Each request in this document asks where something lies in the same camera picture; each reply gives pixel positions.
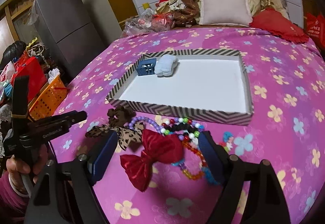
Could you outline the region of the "left hand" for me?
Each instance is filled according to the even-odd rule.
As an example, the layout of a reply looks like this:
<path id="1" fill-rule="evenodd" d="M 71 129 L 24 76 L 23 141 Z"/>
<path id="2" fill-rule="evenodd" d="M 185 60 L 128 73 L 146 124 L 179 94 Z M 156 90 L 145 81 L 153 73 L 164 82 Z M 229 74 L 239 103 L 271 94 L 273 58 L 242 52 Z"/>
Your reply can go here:
<path id="1" fill-rule="evenodd" d="M 7 171 L 9 173 L 13 186 L 18 192 L 22 194 L 28 193 L 22 180 L 22 174 L 29 174 L 30 171 L 32 171 L 33 174 L 35 175 L 33 178 L 33 182 L 36 183 L 38 180 L 38 175 L 42 171 L 44 165 L 47 163 L 47 159 L 48 159 L 47 147 L 46 145 L 43 144 L 40 146 L 38 150 L 38 157 L 32 167 L 32 170 L 30 169 L 30 166 L 27 163 L 25 163 L 21 159 L 15 158 L 14 155 L 7 160 L 6 162 Z"/>

